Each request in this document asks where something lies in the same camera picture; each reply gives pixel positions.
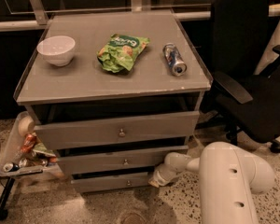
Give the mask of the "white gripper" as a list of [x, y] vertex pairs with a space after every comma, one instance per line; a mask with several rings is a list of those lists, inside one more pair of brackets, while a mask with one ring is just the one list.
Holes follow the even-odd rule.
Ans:
[[155, 169], [153, 177], [148, 180], [148, 184], [155, 188], [166, 186], [178, 178], [180, 173], [181, 169], [179, 167], [162, 163]]

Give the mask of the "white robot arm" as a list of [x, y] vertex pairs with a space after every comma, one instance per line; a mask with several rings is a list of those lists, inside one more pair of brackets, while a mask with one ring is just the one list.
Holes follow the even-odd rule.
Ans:
[[[203, 98], [258, 143], [280, 136], [280, 82], [260, 63], [267, 47], [268, 19], [265, 3], [213, 3], [207, 68], [214, 82]], [[165, 186], [186, 171], [199, 175], [202, 224], [259, 224], [252, 196], [274, 184], [273, 168], [264, 159], [234, 142], [213, 142], [196, 159], [169, 153], [150, 182]]]

